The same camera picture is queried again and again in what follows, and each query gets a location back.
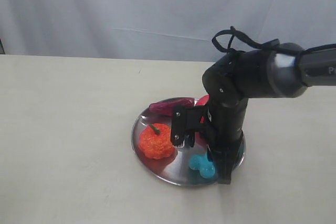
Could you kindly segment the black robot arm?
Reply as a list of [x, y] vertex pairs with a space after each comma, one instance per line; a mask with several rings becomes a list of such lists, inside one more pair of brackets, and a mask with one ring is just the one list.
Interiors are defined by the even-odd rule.
[[335, 46], [305, 50], [285, 43], [273, 49], [229, 52], [204, 72], [202, 82], [208, 94], [204, 105], [174, 106], [171, 143], [193, 147], [199, 136], [207, 152], [193, 155], [190, 169], [228, 185], [244, 155], [249, 99], [296, 98], [311, 86], [334, 86]]

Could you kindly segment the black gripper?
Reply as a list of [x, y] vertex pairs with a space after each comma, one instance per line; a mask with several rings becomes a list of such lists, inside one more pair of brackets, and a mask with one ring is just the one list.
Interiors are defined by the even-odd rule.
[[244, 153], [242, 130], [248, 99], [242, 99], [232, 108], [205, 97], [205, 104], [173, 108], [171, 143], [176, 148], [193, 147], [195, 143], [206, 148], [203, 156], [190, 159], [190, 166], [214, 166], [217, 182], [230, 185], [232, 166]]

